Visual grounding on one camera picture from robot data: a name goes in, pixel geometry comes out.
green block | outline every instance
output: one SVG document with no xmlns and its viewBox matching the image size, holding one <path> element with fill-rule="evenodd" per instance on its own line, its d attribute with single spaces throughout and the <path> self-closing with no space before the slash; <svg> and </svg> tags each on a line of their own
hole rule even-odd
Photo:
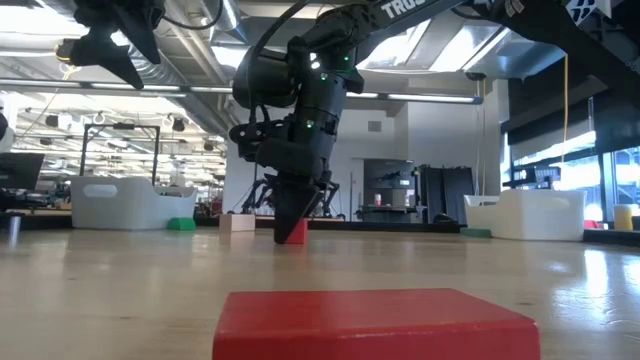
<svg viewBox="0 0 640 360">
<path fill-rule="evenodd" d="M 169 220 L 169 225 L 167 226 L 169 230 L 178 230 L 178 231 L 195 231 L 196 230 L 196 222 L 193 218 L 173 218 Z"/>
<path fill-rule="evenodd" d="M 471 237 L 490 238 L 491 237 L 491 230 L 489 230 L 489 229 L 462 228 L 462 229 L 460 229 L 460 235 L 471 236 Z"/>
</svg>

ceiling duct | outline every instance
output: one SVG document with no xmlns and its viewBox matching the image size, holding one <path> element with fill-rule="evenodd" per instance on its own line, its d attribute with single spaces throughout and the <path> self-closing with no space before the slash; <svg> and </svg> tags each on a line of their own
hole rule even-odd
<svg viewBox="0 0 640 360">
<path fill-rule="evenodd" d="M 73 0 L 38 0 L 42 5 L 50 7 L 70 21 L 75 21 L 73 14 L 76 5 Z M 163 56 L 159 65 L 149 62 L 134 46 L 129 49 L 133 65 L 145 84 L 186 85 L 185 79 Z M 183 98 L 168 98 L 181 106 L 204 131 L 226 135 L 227 125 L 220 114 L 207 106 L 197 94 L 187 94 Z"/>
<path fill-rule="evenodd" d="M 244 29 L 240 24 L 241 13 L 238 4 L 234 0 L 202 0 L 204 11 L 209 20 L 215 18 L 218 13 L 218 7 L 222 4 L 223 11 L 220 20 L 214 27 L 217 31 L 225 32 L 236 38 L 243 44 L 247 43 L 247 37 Z M 213 41 L 214 29 L 211 29 L 209 41 Z"/>
</svg>

red wooden block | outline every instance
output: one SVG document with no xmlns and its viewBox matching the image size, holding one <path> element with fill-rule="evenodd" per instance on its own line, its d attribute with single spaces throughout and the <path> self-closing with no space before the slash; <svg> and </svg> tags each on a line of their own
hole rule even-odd
<svg viewBox="0 0 640 360">
<path fill-rule="evenodd" d="M 286 244 L 291 245 L 304 245 L 309 240 L 309 220 L 302 219 L 298 222 L 291 234 L 289 234 L 289 238 L 287 239 Z"/>
<path fill-rule="evenodd" d="M 229 295 L 215 360 L 539 360 L 534 320 L 451 289 Z"/>
</svg>

white storage bin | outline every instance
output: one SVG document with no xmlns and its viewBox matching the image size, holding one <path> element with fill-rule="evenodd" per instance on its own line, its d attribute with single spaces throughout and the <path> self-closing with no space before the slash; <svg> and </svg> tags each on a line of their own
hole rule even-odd
<svg viewBox="0 0 640 360">
<path fill-rule="evenodd" d="M 162 196 L 168 193 L 174 196 Z M 71 178 L 73 227 L 109 230 L 166 229 L 175 217 L 193 217 L 195 188 L 153 187 L 141 177 Z"/>
<path fill-rule="evenodd" d="M 585 198 L 584 191 L 507 190 L 500 197 L 465 196 L 465 210 L 470 228 L 494 237 L 582 241 Z"/>
</svg>

